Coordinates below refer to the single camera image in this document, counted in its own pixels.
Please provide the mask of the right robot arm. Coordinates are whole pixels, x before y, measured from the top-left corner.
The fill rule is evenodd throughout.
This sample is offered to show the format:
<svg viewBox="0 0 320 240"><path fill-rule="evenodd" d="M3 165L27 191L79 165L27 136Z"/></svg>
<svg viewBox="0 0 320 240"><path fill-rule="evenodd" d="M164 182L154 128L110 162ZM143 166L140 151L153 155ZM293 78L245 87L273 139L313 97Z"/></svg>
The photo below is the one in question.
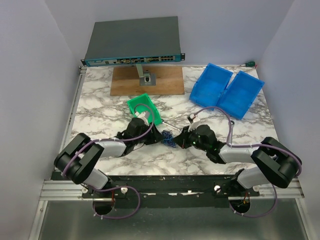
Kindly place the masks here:
<svg viewBox="0 0 320 240"><path fill-rule="evenodd" d="M285 189L302 171L301 160L272 137L253 145L231 145L217 140L215 132L208 125L201 124L196 128L184 127L173 141L182 149L194 147L204 151L215 164L256 164L235 174L230 191L236 196L268 183Z"/></svg>

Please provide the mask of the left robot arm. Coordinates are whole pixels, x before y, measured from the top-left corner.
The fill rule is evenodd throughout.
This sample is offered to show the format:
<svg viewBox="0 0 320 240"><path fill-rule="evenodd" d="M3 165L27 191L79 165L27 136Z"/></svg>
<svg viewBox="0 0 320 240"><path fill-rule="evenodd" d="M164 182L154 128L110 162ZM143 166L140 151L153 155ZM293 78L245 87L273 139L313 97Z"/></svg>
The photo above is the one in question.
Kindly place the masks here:
<svg viewBox="0 0 320 240"><path fill-rule="evenodd" d="M89 185L99 197L104 198L111 191L110 178L95 168L98 160L123 157L131 153L136 145L152 145L162 140L163 135L155 125L134 117L127 128L113 138L92 140L85 133L79 133L57 155L54 166L76 185Z"/></svg>

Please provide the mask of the silver combination wrench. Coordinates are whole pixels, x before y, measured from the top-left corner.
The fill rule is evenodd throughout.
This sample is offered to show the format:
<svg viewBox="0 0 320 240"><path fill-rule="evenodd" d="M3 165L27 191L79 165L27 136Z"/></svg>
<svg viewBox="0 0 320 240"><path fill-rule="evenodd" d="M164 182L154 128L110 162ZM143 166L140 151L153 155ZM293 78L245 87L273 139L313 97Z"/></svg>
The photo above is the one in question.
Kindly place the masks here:
<svg viewBox="0 0 320 240"><path fill-rule="evenodd" d="M166 126L168 126L168 127L170 127L170 128L172 128L172 129L174 129L174 130L179 131L180 133L182 132L182 129L181 129L181 128L178 128L178 127L176 127L176 126L168 123L168 122L165 121L164 119L161 120L161 123L164 124L164 125L166 125Z"/></svg>

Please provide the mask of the green plastic bin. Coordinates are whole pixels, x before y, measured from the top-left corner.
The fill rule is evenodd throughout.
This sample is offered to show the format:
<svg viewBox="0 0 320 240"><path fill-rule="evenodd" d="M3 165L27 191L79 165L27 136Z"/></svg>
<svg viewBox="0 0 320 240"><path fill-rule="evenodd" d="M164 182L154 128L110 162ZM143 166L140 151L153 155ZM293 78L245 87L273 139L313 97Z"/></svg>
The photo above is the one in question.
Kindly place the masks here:
<svg viewBox="0 0 320 240"><path fill-rule="evenodd" d="M162 123L160 113L147 93L141 94L128 100L127 105L129 107L130 113L133 116L136 116L136 113L148 111L149 109L145 107L148 106L154 114L154 124L158 126Z"/></svg>

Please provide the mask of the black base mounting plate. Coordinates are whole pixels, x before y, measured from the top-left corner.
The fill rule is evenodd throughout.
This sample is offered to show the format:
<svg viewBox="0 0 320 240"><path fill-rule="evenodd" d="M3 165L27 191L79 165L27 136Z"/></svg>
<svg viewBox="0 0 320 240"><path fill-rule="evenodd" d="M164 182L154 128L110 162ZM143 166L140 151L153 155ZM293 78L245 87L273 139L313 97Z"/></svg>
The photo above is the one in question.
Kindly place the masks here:
<svg viewBox="0 0 320 240"><path fill-rule="evenodd" d="M82 184L80 199L92 201L99 213L112 209L166 209L166 208L228 208L230 197L244 201L248 209L249 199L258 197L258 190L236 189L231 186L233 175L112 175L106 188L96 191Z"/></svg>

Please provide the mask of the wooden base board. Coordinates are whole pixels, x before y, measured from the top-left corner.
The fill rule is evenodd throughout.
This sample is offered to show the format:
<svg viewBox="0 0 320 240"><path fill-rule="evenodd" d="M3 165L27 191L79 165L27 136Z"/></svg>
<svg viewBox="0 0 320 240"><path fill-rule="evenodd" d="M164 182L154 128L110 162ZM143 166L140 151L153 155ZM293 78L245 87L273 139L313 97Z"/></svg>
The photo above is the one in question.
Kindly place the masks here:
<svg viewBox="0 0 320 240"><path fill-rule="evenodd" d="M185 93L183 69L181 66L146 66L144 71L150 73L150 80L146 82L139 78L135 66L115 67L113 69L110 95L111 96L139 96L148 94L183 95Z"/></svg>

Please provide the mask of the left blue plastic bin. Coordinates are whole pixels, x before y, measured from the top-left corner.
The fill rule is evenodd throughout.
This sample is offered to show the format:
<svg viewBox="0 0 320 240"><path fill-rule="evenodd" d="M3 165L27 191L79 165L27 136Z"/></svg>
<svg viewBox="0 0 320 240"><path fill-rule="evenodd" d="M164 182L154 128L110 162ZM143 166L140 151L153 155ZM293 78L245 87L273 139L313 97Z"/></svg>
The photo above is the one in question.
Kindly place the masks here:
<svg viewBox="0 0 320 240"><path fill-rule="evenodd" d="M193 85L189 100L202 107L217 106L233 73L209 63Z"/></svg>

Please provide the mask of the blue plastic bin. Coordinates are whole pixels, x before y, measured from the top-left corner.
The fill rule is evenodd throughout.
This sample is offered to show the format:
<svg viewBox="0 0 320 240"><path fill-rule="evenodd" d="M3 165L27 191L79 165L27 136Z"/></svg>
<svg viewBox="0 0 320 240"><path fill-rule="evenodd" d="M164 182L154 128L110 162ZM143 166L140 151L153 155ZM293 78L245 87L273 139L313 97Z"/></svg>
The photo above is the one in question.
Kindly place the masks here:
<svg viewBox="0 0 320 240"><path fill-rule="evenodd" d="M217 106L233 73L209 63L193 85L189 100L202 107Z"/></svg>
<svg viewBox="0 0 320 240"><path fill-rule="evenodd" d="M230 116L241 120L253 104L264 84L264 81L244 71L239 71L221 95L217 106Z"/></svg>

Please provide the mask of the right blue plastic bin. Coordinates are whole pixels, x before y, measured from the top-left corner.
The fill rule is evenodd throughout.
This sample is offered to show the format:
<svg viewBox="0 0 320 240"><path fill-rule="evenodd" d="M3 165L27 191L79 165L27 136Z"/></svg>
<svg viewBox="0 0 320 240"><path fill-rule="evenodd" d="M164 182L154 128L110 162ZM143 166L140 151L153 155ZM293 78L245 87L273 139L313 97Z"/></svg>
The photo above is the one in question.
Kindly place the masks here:
<svg viewBox="0 0 320 240"><path fill-rule="evenodd" d="M239 71L221 95L217 106L230 116L241 120L253 104L264 84L264 81L244 71Z"/></svg>

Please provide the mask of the grey metal stand bracket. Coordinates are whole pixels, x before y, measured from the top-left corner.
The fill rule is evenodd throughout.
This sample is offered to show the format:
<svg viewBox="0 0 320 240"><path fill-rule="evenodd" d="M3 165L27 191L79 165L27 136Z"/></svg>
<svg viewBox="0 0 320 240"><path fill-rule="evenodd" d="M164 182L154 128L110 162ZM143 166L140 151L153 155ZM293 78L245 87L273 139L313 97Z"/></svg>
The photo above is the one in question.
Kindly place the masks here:
<svg viewBox="0 0 320 240"><path fill-rule="evenodd" d="M155 86L156 85L156 74L151 73L149 70L143 70L142 64L136 64L137 73L139 76L139 85L145 86Z"/></svg>

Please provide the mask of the grey network switch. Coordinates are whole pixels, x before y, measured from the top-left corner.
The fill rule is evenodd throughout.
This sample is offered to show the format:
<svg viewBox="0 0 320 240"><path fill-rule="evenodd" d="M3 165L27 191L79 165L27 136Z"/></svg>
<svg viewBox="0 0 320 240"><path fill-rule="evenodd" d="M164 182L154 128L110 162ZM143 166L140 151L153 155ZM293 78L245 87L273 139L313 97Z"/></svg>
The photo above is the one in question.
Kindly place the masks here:
<svg viewBox="0 0 320 240"><path fill-rule="evenodd" d="M169 16L96 22L81 63L85 67L146 65L185 58L178 17Z"/></svg>

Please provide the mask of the green handled screwdriver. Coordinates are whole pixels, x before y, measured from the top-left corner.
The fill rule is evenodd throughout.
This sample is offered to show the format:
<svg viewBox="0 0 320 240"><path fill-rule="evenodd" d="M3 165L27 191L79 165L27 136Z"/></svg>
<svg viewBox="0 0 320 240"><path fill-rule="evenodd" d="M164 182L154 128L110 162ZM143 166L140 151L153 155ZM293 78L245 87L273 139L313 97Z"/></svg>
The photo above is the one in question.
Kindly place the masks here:
<svg viewBox="0 0 320 240"><path fill-rule="evenodd" d="M247 68L256 68L257 67L257 63L255 61L248 61L244 64L240 65L241 67L247 67Z"/></svg>

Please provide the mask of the aluminium frame rail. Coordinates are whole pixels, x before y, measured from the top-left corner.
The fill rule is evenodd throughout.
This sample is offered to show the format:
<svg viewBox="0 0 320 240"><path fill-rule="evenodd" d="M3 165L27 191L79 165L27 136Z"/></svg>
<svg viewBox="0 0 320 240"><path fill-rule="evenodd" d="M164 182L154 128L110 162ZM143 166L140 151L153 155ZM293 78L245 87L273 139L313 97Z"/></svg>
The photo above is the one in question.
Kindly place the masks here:
<svg viewBox="0 0 320 240"><path fill-rule="evenodd" d="M41 201L91 201L91 198L82 197L81 185L75 185L68 180L46 180L40 192ZM302 199L305 197L300 182L295 178L287 188L276 187L279 199ZM250 196L250 199L273 199L274 190L270 184L259 186L259 196Z"/></svg>

